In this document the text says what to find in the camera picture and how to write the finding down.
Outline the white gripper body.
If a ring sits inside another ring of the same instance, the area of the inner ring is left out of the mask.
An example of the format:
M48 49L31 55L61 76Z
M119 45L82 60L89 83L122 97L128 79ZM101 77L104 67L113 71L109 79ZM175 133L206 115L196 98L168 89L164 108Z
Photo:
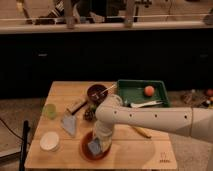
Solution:
M96 121L93 128L93 137L99 139L101 151L107 151L112 144L112 136L114 132L114 125Z

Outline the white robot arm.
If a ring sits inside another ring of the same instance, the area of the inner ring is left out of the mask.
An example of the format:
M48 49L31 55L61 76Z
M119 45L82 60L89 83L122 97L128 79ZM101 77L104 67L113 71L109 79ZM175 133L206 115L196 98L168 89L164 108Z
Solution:
M213 110L191 107L130 108L109 95L96 109L93 135L104 150L112 144L116 124L143 127L213 143Z

